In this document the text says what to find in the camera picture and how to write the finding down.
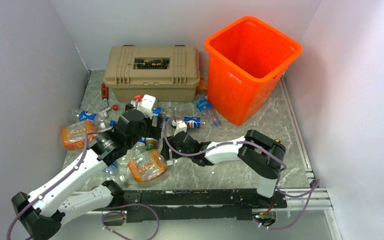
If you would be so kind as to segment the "large orange label bottle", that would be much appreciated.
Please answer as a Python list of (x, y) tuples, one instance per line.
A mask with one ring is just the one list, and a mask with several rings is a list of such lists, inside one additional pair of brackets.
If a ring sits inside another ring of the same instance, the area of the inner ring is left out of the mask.
[(127, 166), (138, 183), (150, 182), (167, 170), (167, 165), (157, 149), (135, 155)]

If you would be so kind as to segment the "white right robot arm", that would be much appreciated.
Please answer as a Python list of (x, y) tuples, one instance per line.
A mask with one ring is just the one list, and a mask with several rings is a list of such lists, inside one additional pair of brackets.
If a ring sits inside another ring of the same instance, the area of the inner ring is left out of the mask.
[(160, 154), (167, 161), (186, 157), (201, 167), (242, 161), (259, 175), (255, 200), (262, 208), (275, 201), (275, 187), (281, 172), (287, 168), (286, 147), (278, 138), (272, 139), (254, 129), (225, 142), (199, 142), (181, 131), (164, 138)]

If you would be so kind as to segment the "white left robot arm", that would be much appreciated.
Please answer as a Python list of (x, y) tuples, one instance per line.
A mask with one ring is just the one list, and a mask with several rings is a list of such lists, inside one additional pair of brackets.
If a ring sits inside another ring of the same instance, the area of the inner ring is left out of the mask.
[(73, 196), (86, 180), (103, 171), (142, 138), (160, 139), (164, 118), (156, 120), (137, 109), (122, 114), (116, 124), (95, 132), (95, 138), (79, 157), (54, 178), (30, 193), (18, 192), (11, 199), (16, 217), (6, 238), (11, 238), (16, 221), (24, 226), (31, 240), (48, 240), (69, 221), (96, 209), (121, 208), (124, 191), (114, 180), (106, 180), (97, 188)]

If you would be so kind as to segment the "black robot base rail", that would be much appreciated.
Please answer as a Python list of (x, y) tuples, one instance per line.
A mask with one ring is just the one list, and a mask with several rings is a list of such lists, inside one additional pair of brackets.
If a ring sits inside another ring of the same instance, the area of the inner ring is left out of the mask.
[(123, 199), (105, 207), (122, 210), (127, 223), (160, 220), (236, 219), (249, 221), (258, 212), (285, 209), (281, 193), (270, 198), (254, 188), (126, 190)]

